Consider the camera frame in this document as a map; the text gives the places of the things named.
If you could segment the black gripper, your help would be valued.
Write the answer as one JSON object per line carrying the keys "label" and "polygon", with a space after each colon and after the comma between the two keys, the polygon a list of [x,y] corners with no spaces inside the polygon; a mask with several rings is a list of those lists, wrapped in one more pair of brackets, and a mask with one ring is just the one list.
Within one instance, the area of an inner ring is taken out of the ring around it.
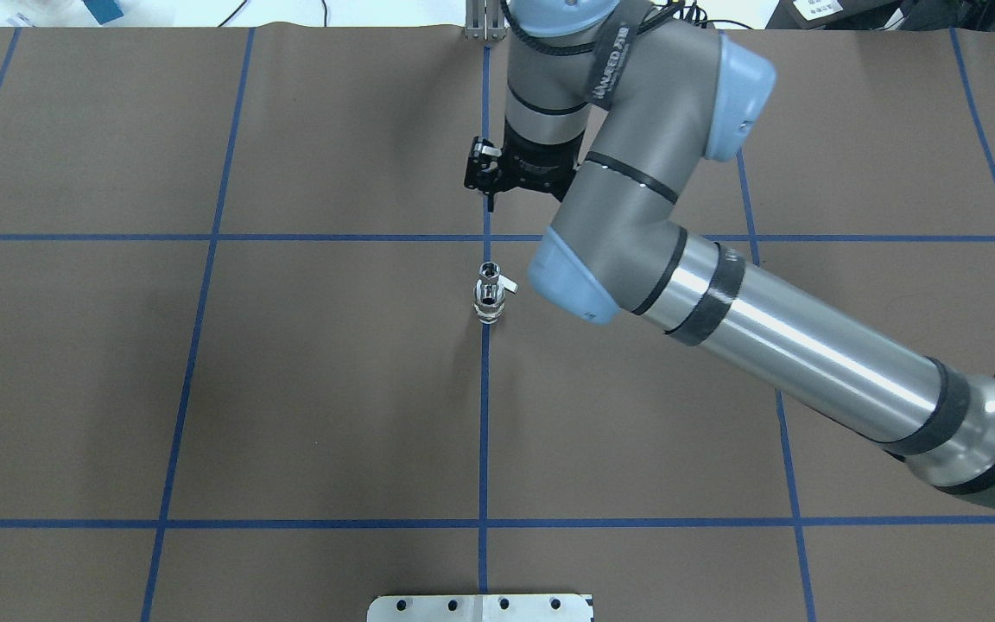
{"label": "black gripper", "polygon": [[513,188],[562,201],[574,181],[584,136],[582,131],[561,144],[541,144],[522,137],[506,121],[501,149],[490,139],[472,139],[463,186],[481,194],[487,213],[494,213],[498,194]]}

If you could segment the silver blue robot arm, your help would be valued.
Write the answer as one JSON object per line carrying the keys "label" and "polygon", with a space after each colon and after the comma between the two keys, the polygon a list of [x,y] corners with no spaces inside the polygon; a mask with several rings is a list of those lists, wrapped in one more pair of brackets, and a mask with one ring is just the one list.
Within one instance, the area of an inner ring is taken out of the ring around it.
{"label": "silver blue robot arm", "polygon": [[512,33],[503,144],[475,139],[466,187],[560,202],[529,266],[558,308],[621,311],[701,347],[995,509],[995,373],[924,357],[670,218],[701,159],[734,159],[776,70],[651,1],[502,1]]}

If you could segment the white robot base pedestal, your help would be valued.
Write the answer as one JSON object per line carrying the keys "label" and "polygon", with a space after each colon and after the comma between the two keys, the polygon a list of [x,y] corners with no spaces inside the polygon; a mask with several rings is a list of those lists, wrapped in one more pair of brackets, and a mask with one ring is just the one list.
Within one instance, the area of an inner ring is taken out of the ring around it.
{"label": "white robot base pedestal", "polygon": [[367,621],[593,621],[593,597],[576,593],[386,595]]}

